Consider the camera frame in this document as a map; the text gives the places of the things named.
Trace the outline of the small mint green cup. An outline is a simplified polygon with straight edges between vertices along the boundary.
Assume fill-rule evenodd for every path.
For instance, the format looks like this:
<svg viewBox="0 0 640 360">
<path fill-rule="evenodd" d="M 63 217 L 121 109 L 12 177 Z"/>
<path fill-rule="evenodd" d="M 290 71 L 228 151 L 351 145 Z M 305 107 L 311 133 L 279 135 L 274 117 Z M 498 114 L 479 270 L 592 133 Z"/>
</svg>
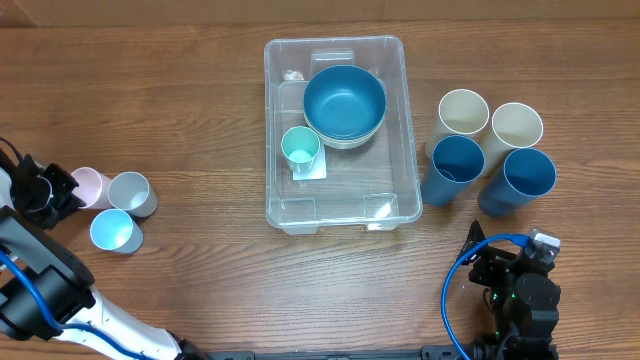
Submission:
<svg viewBox="0 0 640 360">
<path fill-rule="evenodd" d="M 286 131 L 281 150 L 288 167 L 295 173 L 309 171 L 320 152 L 320 139 L 309 127 L 296 126 Z"/>
</svg>

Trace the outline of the dark blue bowl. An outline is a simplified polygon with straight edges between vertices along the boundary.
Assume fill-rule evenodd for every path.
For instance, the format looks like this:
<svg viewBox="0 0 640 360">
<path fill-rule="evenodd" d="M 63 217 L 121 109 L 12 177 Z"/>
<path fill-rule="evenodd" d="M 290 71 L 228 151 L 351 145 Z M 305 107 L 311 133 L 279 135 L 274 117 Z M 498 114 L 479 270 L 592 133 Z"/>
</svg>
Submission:
<svg viewBox="0 0 640 360">
<path fill-rule="evenodd" d="M 321 70 L 303 95 L 303 112 L 320 134 L 334 140 L 356 140 L 372 133 L 387 110 L 383 84 L 353 65 Z"/>
</svg>

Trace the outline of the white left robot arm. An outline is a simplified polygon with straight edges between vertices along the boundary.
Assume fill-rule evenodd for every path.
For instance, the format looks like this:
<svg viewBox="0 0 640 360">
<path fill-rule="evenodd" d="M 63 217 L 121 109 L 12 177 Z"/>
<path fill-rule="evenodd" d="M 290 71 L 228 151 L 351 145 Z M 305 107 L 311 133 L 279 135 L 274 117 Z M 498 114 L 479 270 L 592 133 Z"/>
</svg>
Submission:
<svg viewBox="0 0 640 360">
<path fill-rule="evenodd" d="M 78 182 L 30 155 L 1 156 L 1 331 L 76 343 L 111 359 L 204 359 L 192 342 L 138 321 L 107 300 L 94 277 L 47 230 L 84 207 Z"/>
</svg>

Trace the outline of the cream bowl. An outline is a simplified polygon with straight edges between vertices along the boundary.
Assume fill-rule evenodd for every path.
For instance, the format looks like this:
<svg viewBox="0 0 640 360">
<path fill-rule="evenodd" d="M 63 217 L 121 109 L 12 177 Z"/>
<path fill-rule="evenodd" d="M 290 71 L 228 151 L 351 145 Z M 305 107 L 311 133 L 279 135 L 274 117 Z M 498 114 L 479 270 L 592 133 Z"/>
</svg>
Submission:
<svg viewBox="0 0 640 360">
<path fill-rule="evenodd" d="M 380 123 L 370 132 L 368 132 L 367 134 L 355 138 L 355 139 L 349 139 L 349 140 L 341 140 L 341 139 L 334 139 L 331 138 L 327 135 L 322 134 L 319 130 L 317 130 L 309 121 L 308 118 L 305 118 L 306 121 L 306 125 L 311 128 L 320 138 L 320 140 L 322 141 L 323 144 L 334 148 L 334 149 L 339 149 L 339 150 L 348 150 L 348 149 L 353 149 L 356 147 L 359 147 L 363 144 L 365 144 L 366 142 L 368 142 L 374 135 L 375 133 L 379 130 L 379 128 L 383 125 L 384 120 L 381 120 Z"/>
</svg>

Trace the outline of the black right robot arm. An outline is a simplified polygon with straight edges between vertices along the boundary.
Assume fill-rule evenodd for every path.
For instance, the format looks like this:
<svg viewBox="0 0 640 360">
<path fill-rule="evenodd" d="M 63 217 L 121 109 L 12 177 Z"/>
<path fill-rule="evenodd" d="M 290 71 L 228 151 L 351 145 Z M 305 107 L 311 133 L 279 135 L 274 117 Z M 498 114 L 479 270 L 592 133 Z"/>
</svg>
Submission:
<svg viewBox="0 0 640 360">
<path fill-rule="evenodd" d="M 549 279 L 561 241 L 532 229 L 529 242 L 513 254 L 492 246 L 462 262 L 468 278 L 485 287 L 483 299 L 493 314 L 495 335 L 483 335 L 465 348 L 473 360 L 558 360 L 552 332 L 559 321 L 561 288 Z"/>
</svg>

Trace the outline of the small pink cup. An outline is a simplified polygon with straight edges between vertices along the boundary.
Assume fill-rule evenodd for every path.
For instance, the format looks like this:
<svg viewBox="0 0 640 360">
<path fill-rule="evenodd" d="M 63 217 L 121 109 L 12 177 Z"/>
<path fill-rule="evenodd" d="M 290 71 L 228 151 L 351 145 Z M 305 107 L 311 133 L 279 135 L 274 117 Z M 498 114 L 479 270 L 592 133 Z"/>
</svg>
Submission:
<svg viewBox="0 0 640 360">
<path fill-rule="evenodd" d="M 72 194 L 83 202 L 81 209 L 102 210 L 112 207 L 108 198 L 111 178 L 91 167 L 78 168 L 71 176 L 78 183 Z"/>
</svg>

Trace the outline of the small light blue cup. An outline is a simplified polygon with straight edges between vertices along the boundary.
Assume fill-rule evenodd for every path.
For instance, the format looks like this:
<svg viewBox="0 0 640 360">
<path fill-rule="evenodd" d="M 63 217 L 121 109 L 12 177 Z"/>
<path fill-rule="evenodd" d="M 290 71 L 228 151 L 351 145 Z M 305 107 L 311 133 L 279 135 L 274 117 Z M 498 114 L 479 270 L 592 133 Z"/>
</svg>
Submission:
<svg viewBox="0 0 640 360">
<path fill-rule="evenodd" d="M 144 240 L 142 230 L 132 217 L 115 208 L 100 212 L 92 221 L 89 234 L 99 249 L 123 254 L 136 252 Z"/>
</svg>

